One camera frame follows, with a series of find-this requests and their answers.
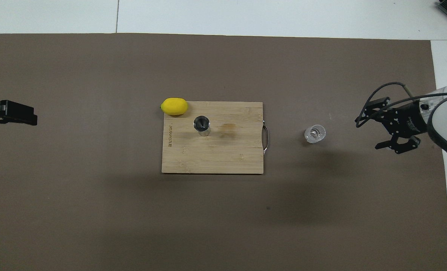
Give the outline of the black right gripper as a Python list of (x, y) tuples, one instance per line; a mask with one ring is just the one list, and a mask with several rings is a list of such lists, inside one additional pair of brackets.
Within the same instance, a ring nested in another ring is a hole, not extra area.
[[(365, 103), (358, 117), (355, 119), (356, 128), (363, 126), (368, 120), (381, 123), (387, 132), (392, 135), (390, 140), (375, 145), (375, 149), (391, 149), (396, 154), (415, 150), (421, 144), (421, 140), (415, 137), (427, 132), (427, 122), (421, 115), (418, 104), (406, 104), (399, 108), (387, 110), (372, 117), (390, 103), (389, 97), (384, 97)], [(410, 137), (405, 143), (399, 143), (399, 137)]]

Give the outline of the clear shot glass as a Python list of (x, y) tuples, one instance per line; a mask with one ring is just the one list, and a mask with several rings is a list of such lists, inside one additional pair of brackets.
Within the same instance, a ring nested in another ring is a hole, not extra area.
[(304, 131), (304, 138), (309, 144), (316, 144), (326, 136), (326, 130), (322, 125), (312, 125)]

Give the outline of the steel jigger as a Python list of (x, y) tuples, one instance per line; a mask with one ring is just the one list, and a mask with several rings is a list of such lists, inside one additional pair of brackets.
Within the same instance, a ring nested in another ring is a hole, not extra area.
[(193, 127), (201, 137), (210, 135), (210, 120), (205, 116), (198, 116), (193, 121)]

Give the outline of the brown table mat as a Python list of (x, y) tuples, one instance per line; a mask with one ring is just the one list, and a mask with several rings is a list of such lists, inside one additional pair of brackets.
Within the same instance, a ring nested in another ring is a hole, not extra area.
[[(355, 127), (387, 82), (434, 91), (430, 41), (0, 34), (38, 115), (0, 125), (0, 270), (447, 271), (441, 150)], [(162, 174), (172, 96), (262, 102), (264, 174)]]

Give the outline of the yellow lemon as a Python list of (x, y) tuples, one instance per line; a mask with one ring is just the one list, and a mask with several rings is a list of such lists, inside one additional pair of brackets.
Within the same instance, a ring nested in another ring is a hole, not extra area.
[(171, 97), (165, 99), (160, 105), (160, 109), (163, 113), (170, 116), (177, 116), (186, 113), (189, 108), (189, 104), (185, 99), (179, 97)]

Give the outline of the wooden cutting board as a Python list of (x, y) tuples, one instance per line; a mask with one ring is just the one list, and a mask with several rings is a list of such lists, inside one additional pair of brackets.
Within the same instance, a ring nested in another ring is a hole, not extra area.
[[(183, 115), (165, 114), (161, 171), (166, 174), (263, 174), (263, 103), (188, 101)], [(194, 119), (210, 120), (201, 137)]]

